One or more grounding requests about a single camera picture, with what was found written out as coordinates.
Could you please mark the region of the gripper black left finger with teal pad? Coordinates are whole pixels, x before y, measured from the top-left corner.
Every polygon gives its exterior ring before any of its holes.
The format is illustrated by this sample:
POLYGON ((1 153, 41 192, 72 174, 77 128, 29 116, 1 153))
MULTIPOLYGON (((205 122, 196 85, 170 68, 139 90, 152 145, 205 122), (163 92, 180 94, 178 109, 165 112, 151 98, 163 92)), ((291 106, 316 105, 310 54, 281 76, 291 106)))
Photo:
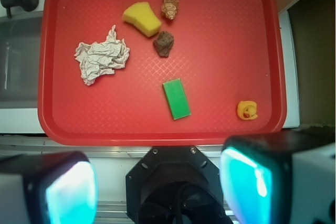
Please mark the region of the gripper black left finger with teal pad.
POLYGON ((93 223, 94 166, 80 151, 1 157, 1 223, 93 223))

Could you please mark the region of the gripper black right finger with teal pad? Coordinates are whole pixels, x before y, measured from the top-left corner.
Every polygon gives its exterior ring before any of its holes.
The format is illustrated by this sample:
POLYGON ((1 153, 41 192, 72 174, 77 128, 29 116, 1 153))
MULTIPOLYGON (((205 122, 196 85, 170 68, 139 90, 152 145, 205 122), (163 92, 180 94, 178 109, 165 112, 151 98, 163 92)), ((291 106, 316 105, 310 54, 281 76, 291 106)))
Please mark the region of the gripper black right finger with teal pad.
POLYGON ((333 132, 232 136, 219 177, 240 223, 335 223, 333 132))

